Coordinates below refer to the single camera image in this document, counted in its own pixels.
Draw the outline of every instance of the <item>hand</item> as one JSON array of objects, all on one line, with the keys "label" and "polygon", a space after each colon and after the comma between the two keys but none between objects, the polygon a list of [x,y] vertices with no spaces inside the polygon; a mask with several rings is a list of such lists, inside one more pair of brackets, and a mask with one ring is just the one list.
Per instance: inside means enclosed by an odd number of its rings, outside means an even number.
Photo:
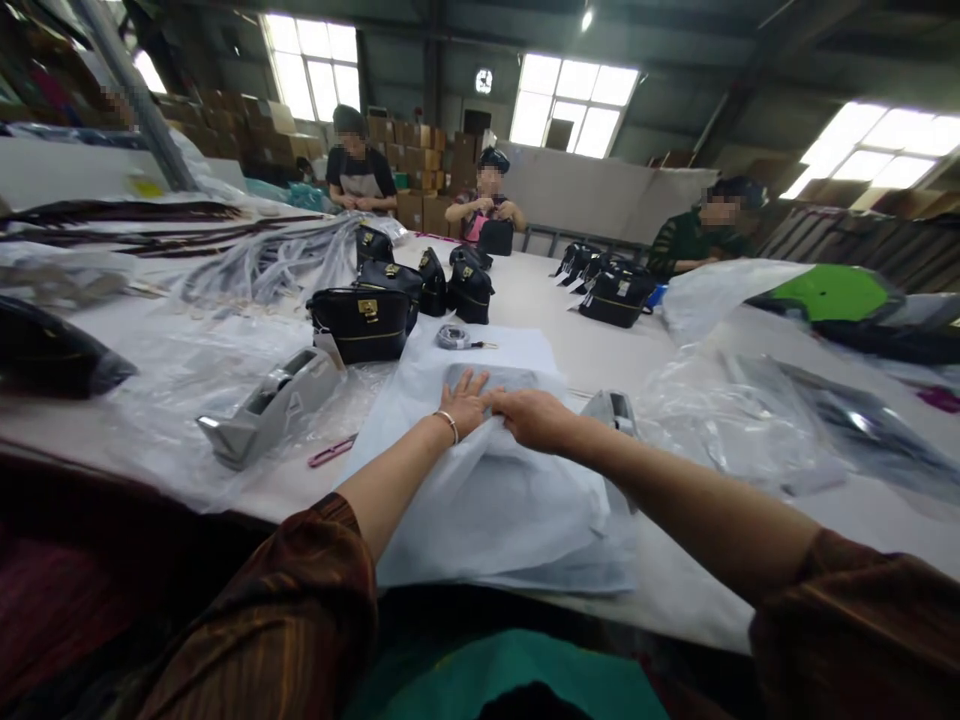
[{"label": "hand", "polygon": [[505,200],[500,204],[500,207],[497,208],[497,217],[501,220],[509,220],[516,211],[517,206],[509,200]]},{"label": "hand", "polygon": [[495,391],[491,407],[518,443],[551,455],[569,445],[583,419],[543,390]]},{"label": "hand", "polygon": [[490,208],[493,207],[493,198],[477,198],[470,206],[474,210],[479,210],[480,212],[487,212]]},{"label": "hand", "polygon": [[493,401],[493,392],[480,394],[483,386],[490,379],[490,373],[482,372],[473,377],[473,370],[466,370],[460,377],[453,390],[449,385],[443,386],[443,396],[440,399],[440,409],[453,418],[457,424],[457,432],[460,439],[463,440],[483,424],[486,419],[483,416],[484,411],[490,407]]}]

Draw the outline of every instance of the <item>pile of straps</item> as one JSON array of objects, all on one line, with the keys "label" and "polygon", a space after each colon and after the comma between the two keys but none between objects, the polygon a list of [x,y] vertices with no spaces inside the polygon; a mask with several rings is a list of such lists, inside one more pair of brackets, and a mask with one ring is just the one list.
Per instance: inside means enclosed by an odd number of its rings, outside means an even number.
[{"label": "pile of straps", "polygon": [[[369,214],[249,219],[209,200],[173,203],[80,200],[51,203],[0,219],[0,243],[28,241],[144,259],[211,257],[179,283],[180,301],[200,308],[270,306],[356,275],[353,236]],[[310,287],[304,277],[322,268]]]}]

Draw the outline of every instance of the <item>black hat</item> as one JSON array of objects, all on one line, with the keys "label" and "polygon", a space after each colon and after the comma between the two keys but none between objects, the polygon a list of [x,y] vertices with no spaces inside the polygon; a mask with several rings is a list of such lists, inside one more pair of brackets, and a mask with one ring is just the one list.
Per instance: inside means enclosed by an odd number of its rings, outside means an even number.
[{"label": "black hat", "polygon": [[747,210],[759,210],[767,204],[767,188],[746,175],[737,175],[732,178],[721,178],[710,191],[714,197],[743,198],[743,207]]},{"label": "black hat", "polygon": [[365,138],[367,136],[367,123],[356,108],[349,105],[337,105],[333,111],[333,131],[337,135],[352,133]]},{"label": "black hat", "polygon": [[488,147],[480,153],[480,162],[477,163],[477,170],[482,170],[488,165],[492,165],[499,170],[501,175],[506,175],[510,170],[510,161],[507,160],[507,156],[495,147]]}]

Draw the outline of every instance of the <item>green shirt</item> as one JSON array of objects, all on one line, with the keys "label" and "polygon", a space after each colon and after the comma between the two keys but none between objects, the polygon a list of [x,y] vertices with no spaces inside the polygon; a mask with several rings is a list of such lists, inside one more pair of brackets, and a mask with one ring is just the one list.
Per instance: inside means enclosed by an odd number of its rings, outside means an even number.
[{"label": "green shirt", "polygon": [[753,254],[749,241],[732,226],[704,230],[700,223],[700,209],[694,208],[670,218],[660,228],[650,248],[647,269],[666,280],[677,274],[678,260],[704,260],[710,256],[713,248],[733,257]]}]

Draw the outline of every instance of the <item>black leather bag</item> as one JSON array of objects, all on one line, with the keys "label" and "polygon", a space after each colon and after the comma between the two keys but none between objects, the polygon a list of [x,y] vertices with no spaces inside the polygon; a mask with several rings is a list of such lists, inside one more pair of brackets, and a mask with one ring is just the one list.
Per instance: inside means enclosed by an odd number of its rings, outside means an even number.
[{"label": "black leather bag", "polygon": [[407,319],[407,332],[413,332],[420,313],[420,289],[423,286],[419,272],[404,265],[367,260],[353,284],[369,290],[399,290],[409,295],[410,317]]},{"label": "black leather bag", "polygon": [[577,279],[577,276],[583,272],[587,263],[589,263],[595,255],[602,254],[602,250],[592,245],[587,245],[586,243],[570,243],[567,245],[567,249],[563,253],[563,260],[560,262],[560,267],[557,268],[557,272],[554,273],[554,275],[559,275],[561,272],[567,273],[567,277],[560,283],[563,287],[566,287]]},{"label": "black leather bag", "polygon": [[367,260],[393,262],[393,243],[379,230],[361,225],[355,231],[357,243],[357,270]]},{"label": "black leather bag", "polygon": [[490,296],[493,283],[490,276],[468,259],[457,260],[453,277],[447,287],[447,304],[457,310],[464,322],[486,325],[490,322]]},{"label": "black leather bag", "polygon": [[509,220],[487,220],[480,228],[477,249],[488,255],[510,255],[513,252],[513,223]]},{"label": "black leather bag", "polygon": [[447,278],[433,248],[424,250],[420,258],[420,279],[423,281],[420,311],[433,317],[443,317],[447,313]]},{"label": "black leather bag", "polygon": [[482,250],[475,248],[473,245],[457,245],[450,252],[450,267],[456,265],[457,260],[467,260],[474,267],[478,267],[483,271],[489,270],[493,267],[493,258],[487,255]]},{"label": "black leather bag", "polygon": [[647,300],[657,289],[657,280],[646,268],[618,263],[601,270],[580,303],[580,314],[618,327],[630,328],[643,313],[653,311]]},{"label": "black leather bag", "polygon": [[400,290],[319,290],[307,309],[314,329],[333,335],[345,365],[397,360],[407,344],[410,296]]}]

